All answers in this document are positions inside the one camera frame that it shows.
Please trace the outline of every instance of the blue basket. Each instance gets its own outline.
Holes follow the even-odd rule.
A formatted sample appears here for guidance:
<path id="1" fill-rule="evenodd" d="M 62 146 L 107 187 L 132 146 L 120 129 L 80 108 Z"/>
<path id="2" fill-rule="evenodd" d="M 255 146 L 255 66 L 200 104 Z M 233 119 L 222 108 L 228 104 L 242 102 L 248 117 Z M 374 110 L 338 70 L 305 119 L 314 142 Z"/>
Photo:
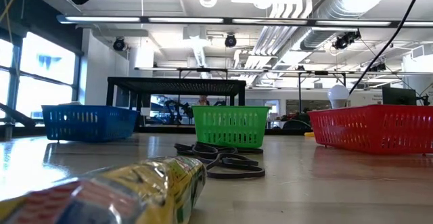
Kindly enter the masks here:
<path id="1" fill-rule="evenodd" d="M 50 140 L 111 141 L 130 137 L 139 112 L 112 106 L 42 106 Z"/>

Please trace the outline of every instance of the computer monitor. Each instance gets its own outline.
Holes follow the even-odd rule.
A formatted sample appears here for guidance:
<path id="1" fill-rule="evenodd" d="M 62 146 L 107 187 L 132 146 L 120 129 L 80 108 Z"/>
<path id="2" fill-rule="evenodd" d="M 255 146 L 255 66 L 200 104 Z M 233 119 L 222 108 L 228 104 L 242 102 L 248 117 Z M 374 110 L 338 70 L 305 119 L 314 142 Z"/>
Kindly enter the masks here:
<path id="1" fill-rule="evenodd" d="M 417 105 L 417 95 L 414 89 L 382 88 L 385 105 Z"/>

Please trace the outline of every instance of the red basket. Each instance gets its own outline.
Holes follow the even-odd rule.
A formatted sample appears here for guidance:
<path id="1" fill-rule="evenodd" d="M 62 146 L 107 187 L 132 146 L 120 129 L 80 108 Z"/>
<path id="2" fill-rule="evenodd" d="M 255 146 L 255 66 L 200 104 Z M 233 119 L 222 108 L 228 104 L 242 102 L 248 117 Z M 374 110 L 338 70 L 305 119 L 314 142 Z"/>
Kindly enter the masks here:
<path id="1" fill-rule="evenodd" d="M 309 112 L 316 142 L 370 154 L 433 153 L 433 107 L 371 105 Z"/>

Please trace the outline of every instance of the person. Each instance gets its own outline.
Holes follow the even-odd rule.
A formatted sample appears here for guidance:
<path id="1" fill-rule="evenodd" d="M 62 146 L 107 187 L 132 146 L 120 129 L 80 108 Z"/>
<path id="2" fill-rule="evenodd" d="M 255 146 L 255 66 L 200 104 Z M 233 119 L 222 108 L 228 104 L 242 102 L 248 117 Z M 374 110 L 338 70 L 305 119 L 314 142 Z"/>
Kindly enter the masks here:
<path id="1" fill-rule="evenodd" d="M 208 96 L 207 95 L 201 95 L 198 104 L 201 106 L 209 106 Z"/>

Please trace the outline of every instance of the plastic basket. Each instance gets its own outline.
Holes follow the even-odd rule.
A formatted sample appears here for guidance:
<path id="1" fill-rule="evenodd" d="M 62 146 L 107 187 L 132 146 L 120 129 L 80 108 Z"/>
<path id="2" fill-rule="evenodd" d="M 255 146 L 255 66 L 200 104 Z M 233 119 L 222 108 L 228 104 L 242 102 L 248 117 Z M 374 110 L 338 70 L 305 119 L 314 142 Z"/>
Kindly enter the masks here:
<path id="1" fill-rule="evenodd" d="M 263 144 L 266 106 L 193 106 L 192 110 L 200 142 L 239 148 Z"/>
<path id="2" fill-rule="evenodd" d="M 316 142 L 370 154 L 433 153 L 433 107 L 371 105 L 309 112 Z"/>
<path id="3" fill-rule="evenodd" d="M 130 137 L 138 113 L 112 106 L 42 106 L 50 140 L 111 141 Z"/>

